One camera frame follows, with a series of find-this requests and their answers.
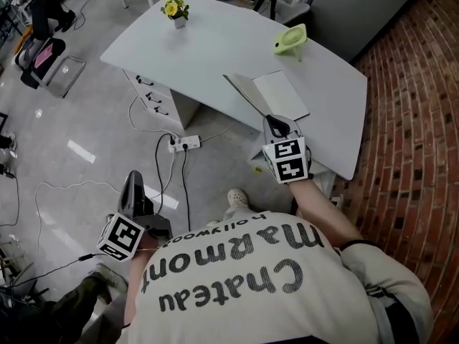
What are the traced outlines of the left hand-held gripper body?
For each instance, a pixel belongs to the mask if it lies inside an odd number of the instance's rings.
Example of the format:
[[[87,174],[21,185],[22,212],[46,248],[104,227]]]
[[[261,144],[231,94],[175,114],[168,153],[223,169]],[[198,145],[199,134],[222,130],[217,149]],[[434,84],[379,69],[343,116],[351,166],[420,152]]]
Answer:
[[[164,202],[159,193],[130,196],[123,193],[116,212],[107,218],[96,244],[97,249],[113,259],[124,262],[133,257],[144,235],[155,239],[158,245],[172,238],[171,224],[158,213]]]

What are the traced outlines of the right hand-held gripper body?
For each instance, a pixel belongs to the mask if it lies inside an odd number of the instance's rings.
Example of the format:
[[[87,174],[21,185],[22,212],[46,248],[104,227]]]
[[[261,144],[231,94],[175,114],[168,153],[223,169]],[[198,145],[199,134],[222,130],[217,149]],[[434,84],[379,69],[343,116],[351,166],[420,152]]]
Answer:
[[[287,138],[274,138],[267,124],[267,115],[263,119],[265,144],[262,152],[276,181],[281,184],[312,179],[311,150],[306,145],[305,137],[297,123],[281,115],[274,115],[290,126]]]

